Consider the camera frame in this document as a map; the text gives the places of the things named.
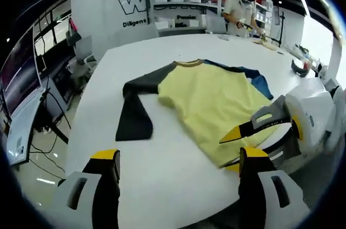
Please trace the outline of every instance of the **wall logo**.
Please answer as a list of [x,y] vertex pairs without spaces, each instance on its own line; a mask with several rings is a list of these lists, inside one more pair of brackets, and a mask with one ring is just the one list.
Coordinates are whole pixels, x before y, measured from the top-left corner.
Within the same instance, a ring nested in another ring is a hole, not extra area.
[[118,0],[118,1],[126,15],[134,14],[135,10],[137,12],[146,11],[145,0]]

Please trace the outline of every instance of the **black sleeve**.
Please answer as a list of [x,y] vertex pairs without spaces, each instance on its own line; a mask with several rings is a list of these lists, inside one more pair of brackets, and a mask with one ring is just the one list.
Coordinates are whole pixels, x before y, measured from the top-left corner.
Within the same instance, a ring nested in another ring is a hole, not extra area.
[[152,122],[145,111],[139,94],[158,94],[158,85],[175,69],[171,63],[149,74],[127,82],[123,87],[124,106],[121,112],[116,141],[149,139],[152,135]]

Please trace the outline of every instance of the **person's hand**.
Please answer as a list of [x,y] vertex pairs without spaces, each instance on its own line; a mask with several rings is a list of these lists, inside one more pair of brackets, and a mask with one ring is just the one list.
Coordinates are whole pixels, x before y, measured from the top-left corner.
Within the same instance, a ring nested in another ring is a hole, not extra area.
[[244,24],[242,22],[237,22],[236,26],[238,29],[244,28]]

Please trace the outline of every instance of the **floor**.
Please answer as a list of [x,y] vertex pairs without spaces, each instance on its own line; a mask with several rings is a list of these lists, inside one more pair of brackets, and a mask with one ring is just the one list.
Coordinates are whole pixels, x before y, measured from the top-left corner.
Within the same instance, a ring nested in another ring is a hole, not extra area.
[[[72,125],[79,100],[81,96],[77,95],[73,98],[69,110],[65,113],[67,119]],[[69,137],[70,128],[63,117],[58,128]],[[34,131],[34,136],[32,138],[32,145],[44,152],[48,152],[54,141],[56,135],[55,133],[39,133]],[[34,147],[30,147],[31,152],[37,152]],[[20,165],[19,170],[15,171],[19,184],[22,188],[23,194],[35,205],[39,210],[48,208],[53,200],[54,192],[57,188],[60,178],[65,178],[64,169],[66,160],[67,145],[60,139],[57,138],[53,150],[46,154],[47,157],[52,159],[56,165],[60,166],[58,168],[52,161],[47,159],[42,153],[30,153],[30,160],[28,163]],[[42,169],[35,166],[35,164],[46,169],[53,175],[43,171]]]

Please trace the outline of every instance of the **yellow shirt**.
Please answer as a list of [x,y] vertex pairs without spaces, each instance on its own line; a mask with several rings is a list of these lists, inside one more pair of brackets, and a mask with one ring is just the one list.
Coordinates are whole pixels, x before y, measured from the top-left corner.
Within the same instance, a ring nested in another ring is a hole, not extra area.
[[241,147],[256,147],[276,127],[251,137],[219,144],[235,126],[270,101],[249,83],[244,73],[209,64],[177,66],[158,86],[159,102],[177,110],[179,120],[198,147],[218,167],[239,157]]

